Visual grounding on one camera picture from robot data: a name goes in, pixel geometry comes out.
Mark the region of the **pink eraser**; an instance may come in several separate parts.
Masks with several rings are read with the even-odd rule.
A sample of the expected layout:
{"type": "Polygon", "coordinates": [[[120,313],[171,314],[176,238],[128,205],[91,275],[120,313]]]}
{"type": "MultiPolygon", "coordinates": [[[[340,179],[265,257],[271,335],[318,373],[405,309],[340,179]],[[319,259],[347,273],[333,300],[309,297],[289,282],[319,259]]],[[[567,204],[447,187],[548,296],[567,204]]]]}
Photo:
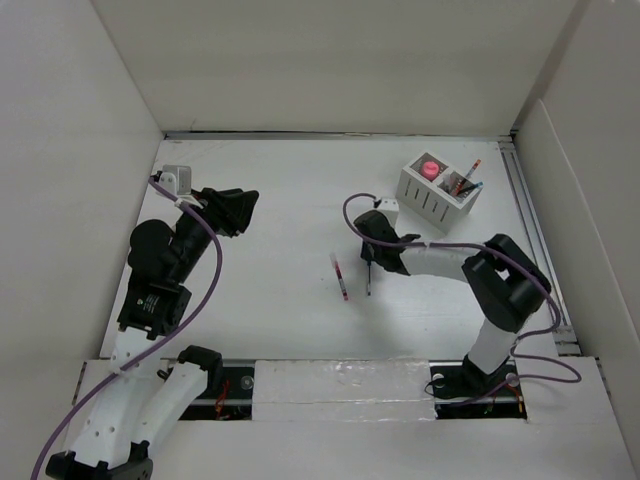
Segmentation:
{"type": "Polygon", "coordinates": [[[420,174],[426,180],[433,182],[441,172],[441,166],[436,161],[425,161],[420,167],[420,174]]]}

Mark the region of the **teal black pen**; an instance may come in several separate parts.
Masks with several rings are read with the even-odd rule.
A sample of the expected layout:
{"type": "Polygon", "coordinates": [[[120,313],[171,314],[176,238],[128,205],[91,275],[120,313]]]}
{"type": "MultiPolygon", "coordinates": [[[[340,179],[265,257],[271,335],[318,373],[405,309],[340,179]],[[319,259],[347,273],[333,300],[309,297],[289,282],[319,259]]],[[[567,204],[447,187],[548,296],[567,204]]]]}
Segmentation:
{"type": "Polygon", "coordinates": [[[478,182],[478,183],[469,185],[469,186],[459,190],[459,192],[457,193],[457,196],[462,196],[463,194],[467,194],[467,193],[472,192],[472,191],[474,191],[476,189],[479,189],[479,188],[481,188],[483,186],[484,186],[483,182],[478,182]]]}

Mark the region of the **orange clear pen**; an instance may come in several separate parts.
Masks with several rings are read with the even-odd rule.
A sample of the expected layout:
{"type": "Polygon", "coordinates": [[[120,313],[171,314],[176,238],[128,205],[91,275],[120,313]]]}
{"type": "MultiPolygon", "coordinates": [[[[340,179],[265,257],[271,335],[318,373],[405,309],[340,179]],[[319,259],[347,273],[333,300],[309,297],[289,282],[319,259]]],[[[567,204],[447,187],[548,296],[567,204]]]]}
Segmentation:
{"type": "Polygon", "coordinates": [[[474,164],[471,166],[471,168],[469,169],[469,171],[462,176],[460,182],[458,183],[458,186],[455,190],[455,195],[458,195],[461,190],[463,189],[463,187],[469,182],[470,178],[472,177],[472,175],[474,174],[474,172],[477,170],[477,168],[479,167],[479,165],[481,164],[482,160],[481,159],[477,159],[474,164]]]}

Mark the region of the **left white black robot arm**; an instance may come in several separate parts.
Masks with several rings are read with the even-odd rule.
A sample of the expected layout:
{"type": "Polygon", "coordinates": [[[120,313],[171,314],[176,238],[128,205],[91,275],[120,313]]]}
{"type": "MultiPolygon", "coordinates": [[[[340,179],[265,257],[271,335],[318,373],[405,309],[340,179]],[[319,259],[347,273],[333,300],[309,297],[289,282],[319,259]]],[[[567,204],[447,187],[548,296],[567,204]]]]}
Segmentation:
{"type": "Polygon", "coordinates": [[[43,450],[32,473],[51,479],[148,479],[164,440],[189,405],[222,387],[220,353],[190,345],[167,371],[165,347],[210,300],[221,277],[220,240],[243,234],[259,194],[204,188],[179,197],[157,192],[180,210],[175,225],[159,219],[130,235],[127,291],[117,318],[110,372],[79,399],[67,426],[86,404],[92,409],[70,447],[43,450]]]}

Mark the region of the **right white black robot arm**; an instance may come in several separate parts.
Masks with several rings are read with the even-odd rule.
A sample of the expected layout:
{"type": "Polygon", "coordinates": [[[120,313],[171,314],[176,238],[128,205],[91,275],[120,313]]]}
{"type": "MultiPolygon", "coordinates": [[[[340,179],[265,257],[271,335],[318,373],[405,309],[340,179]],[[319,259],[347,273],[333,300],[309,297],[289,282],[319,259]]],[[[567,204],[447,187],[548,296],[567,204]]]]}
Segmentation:
{"type": "Polygon", "coordinates": [[[526,321],[551,292],[548,279],[505,234],[494,235],[472,255],[418,246],[419,236],[397,235],[388,216],[370,210],[356,218],[364,242],[361,257],[385,271],[404,276],[435,276],[469,285],[484,314],[478,337],[462,366],[432,379],[426,391],[439,399],[478,397],[507,376],[510,350],[526,321]]]}

